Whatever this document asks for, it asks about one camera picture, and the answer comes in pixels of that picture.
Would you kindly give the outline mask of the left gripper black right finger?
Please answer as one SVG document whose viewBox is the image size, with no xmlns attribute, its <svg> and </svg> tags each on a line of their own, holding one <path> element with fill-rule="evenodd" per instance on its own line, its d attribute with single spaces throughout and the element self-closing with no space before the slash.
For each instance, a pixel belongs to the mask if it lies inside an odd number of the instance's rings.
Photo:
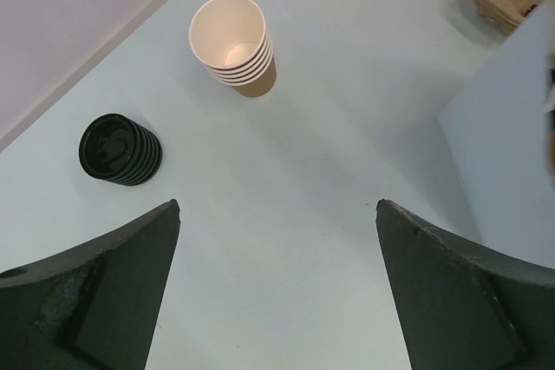
<svg viewBox="0 0 555 370">
<path fill-rule="evenodd" d="M 376 230 L 413 369 L 552 369 L 554 271 L 382 199 Z"/>
</svg>

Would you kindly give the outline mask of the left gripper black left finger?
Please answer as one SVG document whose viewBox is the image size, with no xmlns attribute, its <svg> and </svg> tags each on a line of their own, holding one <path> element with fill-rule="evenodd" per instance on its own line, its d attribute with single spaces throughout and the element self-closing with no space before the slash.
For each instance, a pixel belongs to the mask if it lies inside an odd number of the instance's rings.
<svg viewBox="0 0 555 370">
<path fill-rule="evenodd" d="M 3 369 L 143 369 L 180 233 L 170 200 L 1 275 Z"/>
</svg>

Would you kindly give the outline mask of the light blue paper bag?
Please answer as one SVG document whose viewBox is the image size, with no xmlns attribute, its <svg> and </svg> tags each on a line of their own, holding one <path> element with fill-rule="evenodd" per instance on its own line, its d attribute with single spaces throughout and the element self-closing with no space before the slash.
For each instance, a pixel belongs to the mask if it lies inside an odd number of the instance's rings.
<svg viewBox="0 0 555 370">
<path fill-rule="evenodd" d="M 554 265 L 554 2 L 544 1 L 444 108 L 440 125 L 482 243 Z"/>
</svg>

